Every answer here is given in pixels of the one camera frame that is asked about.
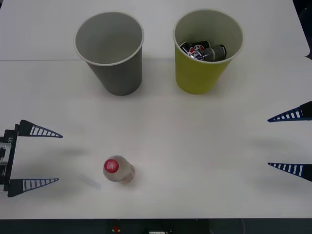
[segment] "bottle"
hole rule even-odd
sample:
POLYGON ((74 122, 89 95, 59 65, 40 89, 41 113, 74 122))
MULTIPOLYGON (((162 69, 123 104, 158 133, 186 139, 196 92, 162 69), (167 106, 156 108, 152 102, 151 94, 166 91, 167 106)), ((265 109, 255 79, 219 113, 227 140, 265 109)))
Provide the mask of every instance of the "bottle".
POLYGON ((111 156, 103 166, 105 177, 112 182, 129 183, 134 175, 133 166, 122 156, 111 156))

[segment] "paper cup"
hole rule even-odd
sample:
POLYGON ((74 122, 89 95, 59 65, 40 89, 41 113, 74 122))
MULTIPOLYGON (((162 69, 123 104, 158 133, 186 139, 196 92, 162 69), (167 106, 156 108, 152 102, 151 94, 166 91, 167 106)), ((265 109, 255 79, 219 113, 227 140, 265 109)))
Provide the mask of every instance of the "paper cup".
POLYGON ((202 9, 183 16, 173 31, 175 42, 175 78, 184 91, 203 94, 210 90, 230 61, 242 49, 244 37, 239 24, 220 11, 202 9), (223 61, 206 62, 188 56, 182 43, 207 40, 211 45, 223 44, 227 56, 223 61))
POLYGON ((123 96, 142 81, 144 32, 133 17, 106 12, 85 21, 75 36, 75 49, 108 92, 123 96))

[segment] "can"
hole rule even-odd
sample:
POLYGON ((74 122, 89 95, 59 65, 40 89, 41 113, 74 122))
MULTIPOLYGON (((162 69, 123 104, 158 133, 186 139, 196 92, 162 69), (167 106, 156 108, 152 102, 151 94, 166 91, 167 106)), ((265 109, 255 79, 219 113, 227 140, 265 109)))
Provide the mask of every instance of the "can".
POLYGON ((203 49, 209 48, 210 43, 206 40, 202 40, 199 42, 191 43, 191 46, 194 48, 194 50, 203 50, 203 49))
POLYGON ((227 50, 224 45, 214 45, 199 51, 202 55, 202 60, 207 62, 222 61, 226 58, 227 50))
POLYGON ((202 60, 203 59, 203 55, 200 51, 194 50, 193 52, 191 52, 189 54, 190 57, 194 58, 194 59, 198 59, 198 60, 202 60))
POLYGON ((194 48, 192 47, 192 45, 190 43, 188 43, 187 41, 182 43, 180 45, 180 48, 187 54, 190 55, 190 53, 194 52, 194 48))

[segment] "gray paper cup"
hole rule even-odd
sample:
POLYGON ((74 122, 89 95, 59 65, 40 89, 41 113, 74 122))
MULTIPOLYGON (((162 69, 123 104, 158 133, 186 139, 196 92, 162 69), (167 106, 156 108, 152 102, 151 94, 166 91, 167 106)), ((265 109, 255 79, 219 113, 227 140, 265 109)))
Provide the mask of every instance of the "gray paper cup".
POLYGON ((133 17, 106 12, 85 21, 75 36, 75 50, 108 92, 123 96, 142 81, 144 32, 133 17))

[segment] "red bottle cap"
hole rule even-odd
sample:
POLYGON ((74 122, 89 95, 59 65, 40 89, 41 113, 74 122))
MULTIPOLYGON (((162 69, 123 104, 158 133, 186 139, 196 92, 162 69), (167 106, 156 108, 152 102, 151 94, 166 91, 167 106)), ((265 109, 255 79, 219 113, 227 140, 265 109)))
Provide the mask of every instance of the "red bottle cap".
POLYGON ((115 173, 119 169, 119 163, 115 159, 109 159, 104 163, 104 169, 109 173, 115 173))

